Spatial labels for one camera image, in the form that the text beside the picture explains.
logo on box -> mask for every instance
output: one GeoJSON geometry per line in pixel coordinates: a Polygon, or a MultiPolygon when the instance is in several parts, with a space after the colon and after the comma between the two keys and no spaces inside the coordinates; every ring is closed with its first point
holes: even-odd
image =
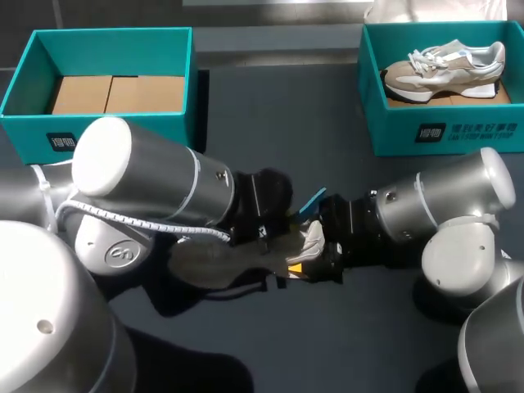
{"type": "Polygon", "coordinates": [[[445,123],[420,124],[415,142],[440,142],[444,131],[445,123]]]}
{"type": "Polygon", "coordinates": [[[53,151],[74,151],[76,138],[72,133],[47,133],[53,151]]]}

beige sneaker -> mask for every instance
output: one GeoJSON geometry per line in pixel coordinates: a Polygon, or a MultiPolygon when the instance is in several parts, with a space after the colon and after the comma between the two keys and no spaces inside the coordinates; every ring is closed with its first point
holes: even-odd
{"type": "Polygon", "coordinates": [[[409,54],[382,73],[386,91],[408,102],[428,102],[439,92],[492,98],[504,70],[506,51],[500,42],[490,47],[467,47],[454,40],[409,54]]]}

teal shoe box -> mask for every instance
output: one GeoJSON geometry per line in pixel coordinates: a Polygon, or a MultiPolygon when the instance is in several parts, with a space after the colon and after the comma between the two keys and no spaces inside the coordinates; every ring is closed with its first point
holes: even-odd
{"type": "Polygon", "coordinates": [[[359,50],[358,88],[377,156],[459,154],[491,146],[524,151],[524,32],[516,21],[365,25],[359,50]],[[458,39],[469,47],[501,41],[506,105],[389,107],[380,70],[408,60],[413,50],[458,39]]]}
{"type": "Polygon", "coordinates": [[[111,115],[191,147],[197,72],[191,28],[35,30],[0,106],[0,122],[25,164],[68,160],[86,127],[105,114],[46,114],[61,76],[183,76],[182,111],[111,115]]]}

logo on robot arm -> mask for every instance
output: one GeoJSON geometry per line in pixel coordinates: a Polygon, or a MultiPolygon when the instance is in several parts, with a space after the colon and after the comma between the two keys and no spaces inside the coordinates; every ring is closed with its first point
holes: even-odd
{"type": "Polygon", "coordinates": [[[114,244],[107,250],[106,263],[113,268],[123,268],[132,264],[140,256],[140,246],[131,240],[114,244]]]}

white sneaker sole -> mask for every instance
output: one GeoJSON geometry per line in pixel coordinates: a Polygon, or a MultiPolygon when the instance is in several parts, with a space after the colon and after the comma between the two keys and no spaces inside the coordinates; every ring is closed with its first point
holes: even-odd
{"type": "Polygon", "coordinates": [[[389,85],[386,85],[386,87],[389,88],[393,93],[396,93],[414,102],[428,102],[435,94],[440,92],[452,92],[470,98],[493,98],[496,96],[495,84],[485,84],[482,86],[476,86],[474,88],[464,88],[464,86],[461,84],[455,84],[445,86],[440,90],[433,92],[408,92],[406,90],[400,90],[399,88],[393,88],[389,85]]]}

